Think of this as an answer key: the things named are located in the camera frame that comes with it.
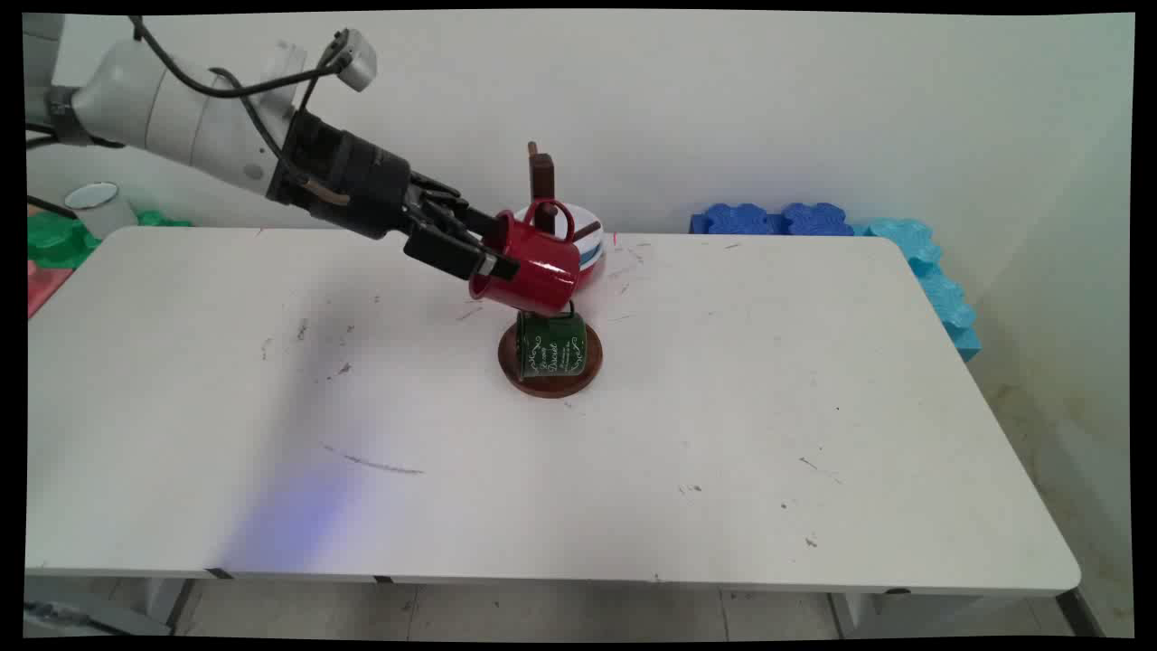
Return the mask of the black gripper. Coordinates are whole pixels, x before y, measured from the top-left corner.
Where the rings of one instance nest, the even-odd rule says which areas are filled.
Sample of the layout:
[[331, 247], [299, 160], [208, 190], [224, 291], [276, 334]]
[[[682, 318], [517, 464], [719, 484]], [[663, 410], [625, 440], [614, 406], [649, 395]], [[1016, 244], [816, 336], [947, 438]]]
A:
[[496, 230], [494, 215], [445, 183], [417, 176], [410, 161], [363, 136], [299, 111], [280, 151], [266, 190], [274, 204], [373, 241], [400, 231], [410, 236], [405, 256], [452, 278], [513, 280], [521, 268], [519, 260], [472, 238]]

